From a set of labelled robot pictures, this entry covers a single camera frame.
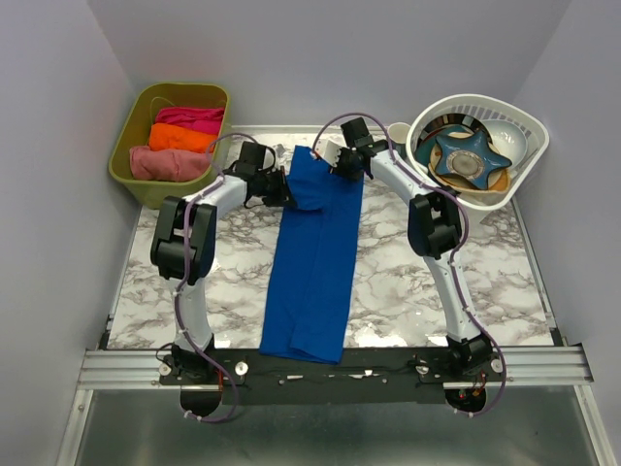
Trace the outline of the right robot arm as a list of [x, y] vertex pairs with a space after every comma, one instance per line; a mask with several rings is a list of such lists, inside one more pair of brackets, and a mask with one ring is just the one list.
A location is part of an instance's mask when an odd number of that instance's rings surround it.
[[376, 142], [365, 113], [349, 112], [342, 120], [345, 147], [331, 155], [322, 153], [331, 171], [348, 180], [363, 176], [385, 183], [409, 208], [408, 239], [416, 255], [432, 273], [446, 323], [448, 355], [446, 368], [455, 379], [465, 381], [496, 361], [503, 379], [507, 364], [498, 343], [474, 316], [459, 251], [469, 236], [469, 219], [456, 196], [448, 190], [428, 185], [395, 152], [388, 136]]

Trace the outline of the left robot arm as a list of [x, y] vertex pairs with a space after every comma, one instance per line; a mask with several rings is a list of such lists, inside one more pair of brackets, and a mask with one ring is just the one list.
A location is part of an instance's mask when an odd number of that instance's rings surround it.
[[159, 209], [150, 260], [173, 300], [177, 335], [163, 365], [174, 377], [205, 383], [224, 373], [209, 354], [214, 334], [205, 294], [217, 222], [254, 197], [269, 207], [293, 207], [284, 169], [277, 162], [274, 149], [244, 141], [238, 159], [224, 170], [218, 168], [208, 186], [183, 198], [169, 196]]

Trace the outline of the blue t shirt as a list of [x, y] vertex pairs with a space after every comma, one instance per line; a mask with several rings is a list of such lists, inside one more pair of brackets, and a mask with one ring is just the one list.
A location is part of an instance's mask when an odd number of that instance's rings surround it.
[[259, 351], [337, 364], [355, 270], [363, 184], [330, 173], [308, 147], [286, 177], [297, 205], [282, 213]]

